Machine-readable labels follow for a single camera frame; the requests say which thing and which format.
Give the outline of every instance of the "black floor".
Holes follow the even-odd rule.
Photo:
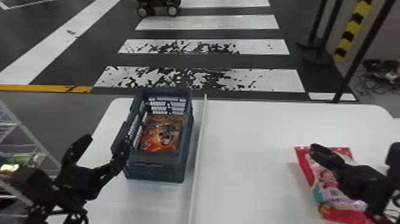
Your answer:
[[[212,89],[198,91],[198,94],[208,92],[222,98],[258,98],[258,99],[305,99],[307,92],[336,92],[342,77],[337,68],[315,67],[302,60],[301,51],[296,46],[296,41],[308,32],[316,11],[315,0],[270,0],[270,8],[239,8],[239,9],[203,9],[182,10],[181,15],[213,15],[213,14],[274,14],[280,30],[263,32],[263,30],[178,30],[178,31],[136,31],[134,28],[139,22],[135,9],[135,1],[120,1],[114,8],[107,12],[86,33],[81,35],[67,50],[50,64],[31,84],[40,85],[75,85],[93,86],[106,66],[148,66],[148,67],[208,67],[208,68],[259,68],[259,69],[297,69],[306,93],[278,93],[278,92],[221,92]],[[26,24],[20,20],[15,28],[6,24],[6,35],[0,36],[0,69],[15,60],[23,52],[35,45],[46,35],[50,34],[68,18],[77,13],[89,1],[76,2],[71,8],[58,6],[67,4],[65,0],[51,2],[44,9],[37,5],[24,9],[24,14],[36,14],[43,11],[37,19]],[[7,15],[17,17],[20,10],[0,12],[0,21]],[[131,38],[283,38],[285,39],[290,57],[275,56],[268,58],[254,55],[121,55],[117,54],[126,39]],[[129,89],[95,88],[94,93],[130,94]]]
[[[0,71],[93,1],[57,0],[14,10],[0,9]]]

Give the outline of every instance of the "pink snack package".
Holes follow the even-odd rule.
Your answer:
[[[349,148],[330,148],[345,161],[354,161]],[[333,173],[319,165],[310,157],[309,147],[295,147],[299,165],[318,203],[318,212],[327,220],[351,224],[373,223],[363,211],[367,208],[363,201],[352,200],[338,189]]]

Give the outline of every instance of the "yellow line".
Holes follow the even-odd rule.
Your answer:
[[[361,26],[359,24],[357,24],[354,21],[351,21],[350,23],[347,24],[346,27],[346,31],[350,31],[355,35],[358,34],[358,32],[360,32]]]
[[[371,12],[372,6],[366,2],[357,3],[353,13],[360,13],[363,17],[366,17]]]
[[[90,92],[93,86],[55,86],[55,85],[0,85],[0,91],[20,92]]]
[[[342,48],[346,51],[349,51],[351,49],[351,46],[353,45],[352,42],[348,41],[347,39],[342,39],[339,42],[339,48]]]
[[[335,54],[333,56],[333,59],[335,60],[335,62],[344,62],[345,61],[345,58],[343,58],[342,56],[337,55],[337,54]]]

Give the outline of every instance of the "robotic arm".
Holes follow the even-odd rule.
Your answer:
[[[77,162],[92,142],[85,135],[74,142],[64,154],[59,175],[53,180],[35,167],[22,167],[11,175],[11,185],[33,201],[25,224],[47,224],[50,215],[67,214],[64,224],[88,224],[83,206],[94,200],[101,189],[126,165],[128,148],[117,150],[109,163],[87,168]]]
[[[390,200],[400,207],[400,143],[391,146],[386,158],[390,167],[387,176],[370,166],[351,166],[336,153],[321,145],[312,144],[310,156],[321,166],[332,171],[338,182],[338,188],[353,200],[367,203],[364,214],[376,224],[393,224],[384,214]]]

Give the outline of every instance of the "food package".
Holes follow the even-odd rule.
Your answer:
[[[143,130],[140,148],[146,152],[177,150],[181,115],[150,114]]]
[[[354,164],[349,148],[330,148],[347,163]],[[372,223],[363,212],[367,204],[348,198],[338,189],[333,173],[315,162],[310,156],[309,147],[295,147],[299,165],[304,172],[312,196],[318,204],[318,212],[327,220],[340,223]]]

